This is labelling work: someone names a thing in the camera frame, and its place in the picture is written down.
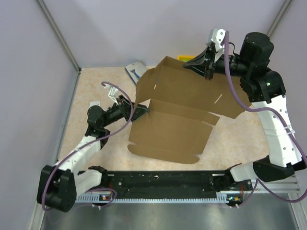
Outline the brown cardboard box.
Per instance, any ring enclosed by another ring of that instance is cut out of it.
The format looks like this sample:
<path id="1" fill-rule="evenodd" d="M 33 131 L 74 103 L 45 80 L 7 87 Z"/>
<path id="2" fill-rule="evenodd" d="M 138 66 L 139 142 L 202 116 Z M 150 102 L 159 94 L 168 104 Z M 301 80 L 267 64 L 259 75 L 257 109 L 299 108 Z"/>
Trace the brown cardboard box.
<path id="1" fill-rule="evenodd" d="M 165 57 L 138 81 L 135 103 L 149 102 L 149 110 L 132 123 L 128 145 L 132 154 L 197 163 L 220 116 L 235 119 L 243 113 L 225 75 L 206 80 L 183 66 L 184 62 Z"/>

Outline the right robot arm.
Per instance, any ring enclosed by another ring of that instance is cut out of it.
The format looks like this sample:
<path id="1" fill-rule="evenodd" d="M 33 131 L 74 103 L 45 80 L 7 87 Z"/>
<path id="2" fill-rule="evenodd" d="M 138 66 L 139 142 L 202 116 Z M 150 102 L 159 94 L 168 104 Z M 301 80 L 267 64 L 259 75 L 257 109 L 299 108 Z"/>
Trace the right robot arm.
<path id="1" fill-rule="evenodd" d="M 225 186 L 234 190 L 245 180 L 279 181 L 304 170 L 307 157 L 294 136 L 283 79 L 269 68 L 274 49 L 270 38 L 260 32 L 248 33 L 240 52 L 229 54 L 229 32 L 214 28 L 206 45 L 205 50 L 184 67 L 208 80 L 215 73 L 223 73 L 227 78 L 239 77 L 240 87 L 247 94 L 251 106 L 239 99 L 230 82 L 233 97 L 243 109 L 258 114 L 269 146 L 265 158 L 229 168 L 224 177 Z"/>

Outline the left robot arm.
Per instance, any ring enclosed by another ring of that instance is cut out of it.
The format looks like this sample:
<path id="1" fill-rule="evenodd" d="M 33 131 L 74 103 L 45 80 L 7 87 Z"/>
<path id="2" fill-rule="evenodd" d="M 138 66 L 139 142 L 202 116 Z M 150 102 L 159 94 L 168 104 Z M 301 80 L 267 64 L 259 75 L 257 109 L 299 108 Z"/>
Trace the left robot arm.
<path id="1" fill-rule="evenodd" d="M 103 175 L 101 166 L 91 166 L 86 171 L 84 165 L 107 143 L 112 133 L 108 125 L 125 119 L 133 122 L 149 112 L 143 104 L 135 105 L 123 95 L 107 110 L 98 103 L 90 104 L 87 111 L 87 130 L 79 144 L 62 160 L 54 165 L 46 165 L 40 174 L 36 200 L 44 210 L 56 209 L 68 212 L 77 198 L 85 192 L 97 188 L 107 188 L 109 179 Z"/>

